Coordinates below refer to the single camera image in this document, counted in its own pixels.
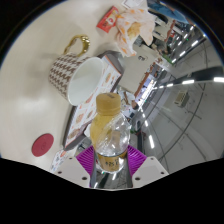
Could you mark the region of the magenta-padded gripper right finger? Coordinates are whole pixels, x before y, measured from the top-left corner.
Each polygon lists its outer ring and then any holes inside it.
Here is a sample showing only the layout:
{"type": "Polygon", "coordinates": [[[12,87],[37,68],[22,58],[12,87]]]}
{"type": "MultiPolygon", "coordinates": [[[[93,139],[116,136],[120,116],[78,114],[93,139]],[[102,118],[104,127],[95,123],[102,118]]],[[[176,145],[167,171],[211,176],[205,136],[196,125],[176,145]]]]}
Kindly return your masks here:
{"type": "Polygon", "coordinates": [[[129,173],[134,188],[140,188],[168,175],[156,157],[147,157],[129,146],[127,151],[129,173]]]}

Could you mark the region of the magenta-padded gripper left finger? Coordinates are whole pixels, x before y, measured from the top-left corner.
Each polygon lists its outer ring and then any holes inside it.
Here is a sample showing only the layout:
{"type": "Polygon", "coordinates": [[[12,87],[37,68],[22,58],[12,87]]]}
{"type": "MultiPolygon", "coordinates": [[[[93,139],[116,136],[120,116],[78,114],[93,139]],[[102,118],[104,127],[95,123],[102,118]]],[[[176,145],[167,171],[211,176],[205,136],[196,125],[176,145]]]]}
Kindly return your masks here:
{"type": "Polygon", "coordinates": [[[66,158],[55,174],[81,187],[91,188],[96,180],[93,147],[90,146],[77,156],[66,158]]]}

